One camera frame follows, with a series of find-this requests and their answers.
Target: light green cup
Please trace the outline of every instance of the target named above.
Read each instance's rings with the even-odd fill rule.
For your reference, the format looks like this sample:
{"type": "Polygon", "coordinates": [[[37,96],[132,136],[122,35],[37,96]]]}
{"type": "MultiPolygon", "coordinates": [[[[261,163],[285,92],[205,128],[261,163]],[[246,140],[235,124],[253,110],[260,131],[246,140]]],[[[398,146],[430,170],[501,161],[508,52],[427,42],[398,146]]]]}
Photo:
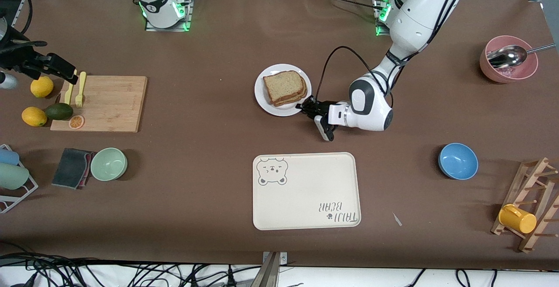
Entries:
{"type": "Polygon", "coordinates": [[[12,164],[0,163],[0,187],[16,190],[28,181],[29,170],[12,164]]]}

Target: bear drawing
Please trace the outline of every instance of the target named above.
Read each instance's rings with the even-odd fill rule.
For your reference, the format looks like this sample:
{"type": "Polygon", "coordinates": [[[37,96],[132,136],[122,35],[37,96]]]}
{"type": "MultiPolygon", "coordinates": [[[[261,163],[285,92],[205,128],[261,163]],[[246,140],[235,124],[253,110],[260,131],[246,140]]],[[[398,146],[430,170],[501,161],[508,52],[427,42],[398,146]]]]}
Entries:
{"type": "Polygon", "coordinates": [[[282,159],[261,159],[256,165],[258,170],[258,183],[260,185],[267,185],[268,182],[277,182],[280,185],[285,185],[287,177],[287,162],[282,159]]]}

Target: gray cloth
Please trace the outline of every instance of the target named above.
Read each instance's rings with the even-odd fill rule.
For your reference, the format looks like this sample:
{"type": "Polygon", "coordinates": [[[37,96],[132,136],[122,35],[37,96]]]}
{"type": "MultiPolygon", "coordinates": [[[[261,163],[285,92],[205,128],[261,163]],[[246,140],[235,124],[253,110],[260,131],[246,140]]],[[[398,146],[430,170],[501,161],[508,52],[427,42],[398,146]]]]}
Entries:
{"type": "Polygon", "coordinates": [[[65,148],[52,179],[52,184],[74,190],[77,189],[80,182],[82,180],[85,182],[89,174],[92,157],[93,152],[65,148]]]}

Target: light green bowl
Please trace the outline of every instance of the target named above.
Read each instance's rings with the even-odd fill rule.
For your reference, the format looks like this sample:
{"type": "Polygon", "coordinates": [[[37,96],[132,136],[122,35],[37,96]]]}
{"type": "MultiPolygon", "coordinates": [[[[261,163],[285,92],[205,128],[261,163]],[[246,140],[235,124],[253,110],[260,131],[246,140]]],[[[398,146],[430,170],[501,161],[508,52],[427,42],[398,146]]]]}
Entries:
{"type": "Polygon", "coordinates": [[[95,155],[91,162],[91,174],[99,181],[120,178],[128,167],[124,153],[116,148],[105,148],[95,155]]]}

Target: brown table surface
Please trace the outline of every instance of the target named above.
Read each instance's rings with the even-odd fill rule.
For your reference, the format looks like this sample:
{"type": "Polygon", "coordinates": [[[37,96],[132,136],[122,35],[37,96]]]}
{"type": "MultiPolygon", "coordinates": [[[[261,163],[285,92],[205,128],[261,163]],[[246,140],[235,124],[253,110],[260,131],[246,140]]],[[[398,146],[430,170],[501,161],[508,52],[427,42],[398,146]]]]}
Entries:
{"type": "MultiPolygon", "coordinates": [[[[27,35],[48,42],[42,52],[89,74],[148,76],[148,89],[137,134],[32,128],[21,121],[22,110],[53,99],[34,98],[24,77],[18,90],[1,93],[0,143],[20,153],[40,188],[0,215],[0,238],[41,253],[100,259],[259,263],[262,251],[287,251],[295,265],[559,268],[559,239],[539,239],[525,254],[515,252],[514,235],[490,233],[519,161],[559,154],[557,52],[540,53],[533,78],[507,85],[488,81],[478,64],[495,36],[550,43],[539,4],[461,0],[402,74],[390,128],[339,128],[329,143],[302,114],[265,113],[254,80],[268,66],[289,63],[316,88],[326,57],[340,45],[375,66],[391,40],[375,36],[369,8],[332,0],[198,0],[190,32],[178,34],[145,32],[131,1],[34,0],[27,35]],[[437,154],[449,142],[477,153],[480,169],[469,181],[439,171],[437,154]],[[64,147],[109,146],[128,156],[120,181],[90,178],[81,191],[50,185],[64,147]],[[355,156],[360,225],[258,231],[254,157],[321,152],[355,156]]],[[[364,72],[355,56],[339,52],[321,98],[346,100],[364,72]]]]}

